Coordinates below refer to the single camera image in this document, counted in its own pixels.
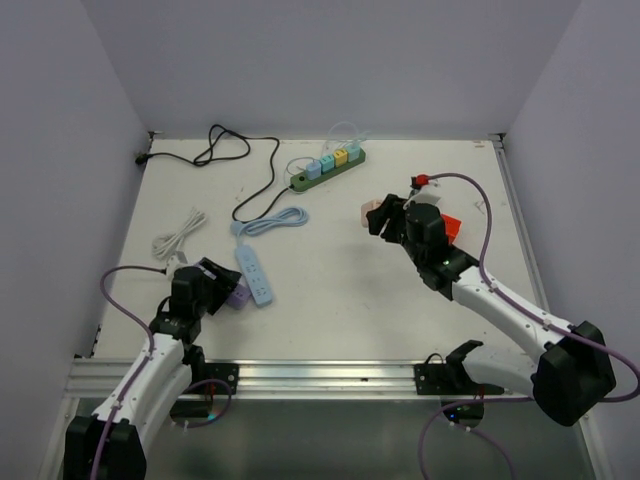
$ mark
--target green power strip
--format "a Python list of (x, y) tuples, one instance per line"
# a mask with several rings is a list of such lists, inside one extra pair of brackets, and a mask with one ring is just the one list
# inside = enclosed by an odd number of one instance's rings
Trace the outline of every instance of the green power strip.
[(327, 180), (329, 180), (329, 179), (331, 179), (331, 178), (333, 178), (333, 177), (335, 177), (337, 175), (340, 175), (341, 173), (344, 173), (347, 170), (351, 170), (353, 167), (355, 167), (357, 165), (360, 165), (361, 163), (364, 163), (366, 158), (367, 158), (367, 154), (361, 148), (360, 149), (360, 155), (358, 155), (358, 158), (356, 158), (354, 161), (347, 162), (344, 165), (342, 165), (341, 167), (334, 168), (333, 170), (331, 170), (331, 171), (329, 171), (327, 173), (323, 173), (318, 178), (314, 178), (313, 180), (309, 180), (307, 178), (307, 172), (301, 172), (299, 174), (296, 174), (293, 177), (291, 177), (291, 188), (293, 189), (294, 192), (305, 192), (305, 191), (309, 190), (310, 188), (318, 186), (321, 183), (326, 182)]

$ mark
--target pink plug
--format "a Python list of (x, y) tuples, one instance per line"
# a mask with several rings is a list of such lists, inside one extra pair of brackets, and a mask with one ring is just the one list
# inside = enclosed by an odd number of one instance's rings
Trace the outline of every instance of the pink plug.
[(382, 200), (379, 200), (376, 198), (375, 200), (371, 200), (370, 202), (367, 202), (364, 205), (362, 205), (362, 207), (360, 207), (360, 223), (364, 228), (369, 227), (369, 220), (367, 220), (367, 213), (369, 213), (371, 210), (375, 210), (380, 205), (382, 205)]

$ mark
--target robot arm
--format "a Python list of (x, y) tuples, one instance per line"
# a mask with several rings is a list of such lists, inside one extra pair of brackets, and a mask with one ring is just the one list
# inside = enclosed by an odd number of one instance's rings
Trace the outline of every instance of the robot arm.
[(206, 258), (193, 266), (178, 265), (171, 280), (171, 295), (161, 302), (149, 325), (153, 351), (149, 351), (147, 339), (109, 398), (90, 417), (78, 416), (70, 423), (65, 438), (64, 480), (89, 478), (100, 436), (112, 415), (98, 478), (144, 479), (146, 455), (171, 407), (189, 385), (206, 379), (204, 353), (194, 345), (201, 318), (205, 313), (213, 315), (225, 302), (234, 303), (237, 288), (244, 288), (238, 285), (240, 276)]
[(426, 365), (430, 381), (461, 387), (489, 383), (531, 396), (553, 420), (573, 425), (615, 387), (608, 355), (561, 334), (547, 330), (493, 293), (497, 287), (529, 312), (555, 326), (604, 345), (600, 330), (589, 322), (576, 326), (541, 310), (502, 285), (489, 274), (484, 282), (478, 261), (450, 245), (440, 211), (409, 199), (388, 195), (366, 212), (369, 233), (400, 244), (423, 282), (473, 310), (512, 338), (525, 355), (500, 351), (469, 341), (442, 365)]

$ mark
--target light blue power strip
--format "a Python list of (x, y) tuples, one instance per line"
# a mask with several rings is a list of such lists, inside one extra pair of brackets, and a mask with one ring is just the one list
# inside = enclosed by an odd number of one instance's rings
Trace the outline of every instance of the light blue power strip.
[(238, 245), (235, 254), (256, 305), (266, 307), (273, 301), (273, 292), (264, 270), (258, 263), (256, 252), (249, 245)]
[(257, 237), (272, 228), (300, 227), (308, 220), (309, 214), (304, 208), (289, 207), (272, 217), (259, 218), (247, 223), (237, 220), (231, 223), (231, 232), (238, 240), (238, 246), (235, 250), (236, 260), (258, 307), (266, 307), (273, 301), (273, 291), (258, 262), (256, 252), (249, 245), (242, 244), (242, 235)]

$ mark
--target black power cord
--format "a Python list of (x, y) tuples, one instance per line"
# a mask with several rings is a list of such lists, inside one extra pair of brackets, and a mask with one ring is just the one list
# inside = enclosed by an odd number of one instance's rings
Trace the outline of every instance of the black power cord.
[[(216, 136), (216, 138), (214, 140), (213, 132), (218, 130), (218, 129), (220, 130), (220, 132), (218, 133), (218, 135)], [(233, 157), (218, 157), (218, 158), (214, 158), (213, 157), (213, 149), (218, 144), (218, 141), (225, 135), (229, 135), (231, 137), (237, 138), (238, 140), (242, 140), (242, 142), (247, 147), (247, 150), (244, 153), (241, 153), (240, 155), (236, 155), (236, 156), (233, 156)], [(175, 158), (177, 160), (186, 162), (189, 165), (193, 165), (194, 167), (204, 167), (206, 165), (209, 165), (211, 162), (219, 162), (219, 161), (224, 161), (224, 160), (239, 160), (241, 158), (244, 158), (244, 157), (248, 156), (251, 153), (251, 145), (249, 145), (249, 142), (247, 141), (246, 137), (244, 137), (243, 135), (240, 135), (237, 132), (234, 132), (233, 130), (229, 130), (228, 128), (223, 127), (219, 123), (214, 124), (209, 129), (209, 135), (208, 135), (207, 138), (209, 140), (209, 147), (204, 152), (202, 152), (201, 154), (197, 155), (194, 159), (189, 160), (188, 158), (181, 157), (180, 155), (176, 155), (176, 154), (170, 153), (170, 152), (143, 153), (143, 154), (138, 155), (136, 157), (136, 164), (144, 165), (145, 163), (147, 163), (149, 161), (150, 158), (165, 156), (165, 157), (171, 157), (171, 158)]]
[[(220, 132), (218, 133), (218, 135), (214, 139), (213, 138), (213, 133), (217, 129), (219, 129)], [(247, 147), (247, 150), (244, 153), (241, 153), (240, 155), (236, 155), (236, 156), (233, 156), (233, 157), (217, 157), (217, 158), (214, 158), (213, 150), (216, 147), (216, 145), (218, 144), (218, 141), (225, 135), (229, 135), (231, 137), (237, 138), (238, 140), (241, 140), (245, 144), (245, 146)], [(143, 154), (138, 155), (136, 157), (136, 164), (144, 165), (151, 158), (159, 157), (159, 156), (166, 156), (166, 157), (171, 157), (171, 158), (175, 158), (177, 160), (186, 162), (189, 165), (192, 165), (194, 167), (204, 167), (206, 165), (209, 165), (212, 162), (219, 162), (219, 161), (225, 161), (225, 160), (239, 160), (241, 158), (247, 157), (251, 153), (251, 145), (249, 144), (249, 140), (272, 140), (273, 142), (275, 142), (275, 146), (273, 148), (273, 151), (271, 152), (271, 156), (269, 157), (269, 168), (271, 170), (271, 179), (269, 180), (269, 182), (267, 182), (267, 184), (264, 187), (260, 188), (255, 193), (251, 194), (248, 198), (246, 198), (238, 206), (236, 206), (233, 209), (233, 211), (231, 212), (231, 218), (233, 220), (235, 220), (235, 221), (240, 221), (242, 223), (248, 223), (248, 222), (251, 222), (253, 220), (258, 220), (260, 218), (263, 218), (265, 215), (267, 215), (267, 213), (269, 213), (271, 211), (271, 209), (276, 204), (276, 202), (280, 199), (280, 197), (282, 197), (282, 195), (284, 195), (289, 190), (290, 187), (285, 187), (284, 189), (282, 189), (275, 196), (275, 198), (271, 201), (271, 203), (266, 208), (266, 210), (264, 212), (262, 212), (260, 215), (258, 215), (257, 217), (255, 217), (255, 218), (253, 218), (251, 220), (239, 220), (238, 217), (237, 217), (237, 213), (242, 207), (244, 207), (251, 200), (253, 200), (258, 195), (260, 195), (263, 192), (265, 192), (266, 190), (268, 190), (269, 187), (271, 187), (271, 185), (273, 185), (273, 183), (275, 182), (275, 180), (276, 180), (276, 170), (275, 170), (275, 167), (273, 165), (273, 161), (275, 159), (276, 153), (278, 152), (278, 149), (280, 148), (280, 139), (278, 139), (276, 137), (247, 137), (247, 136), (242, 135), (242, 134), (240, 134), (238, 132), (234, 132), (233, 130), (229, 130), (228, 128), (223, 127), (222, 125), (216, 123), (215, 125), (213, 125), (209, 129), (208, 140), (209, 140), (209, 147), (204, 152), (200, 153), (199, 155), (197, 155), (195, 158), (193, 158), (191, 160), (188, 159), (188, 158), (185, 158), (185, 157), (181, 157), (180, 155), (176, 155), (174, 153), (170, 153), (170, 152), (143, 153)]]

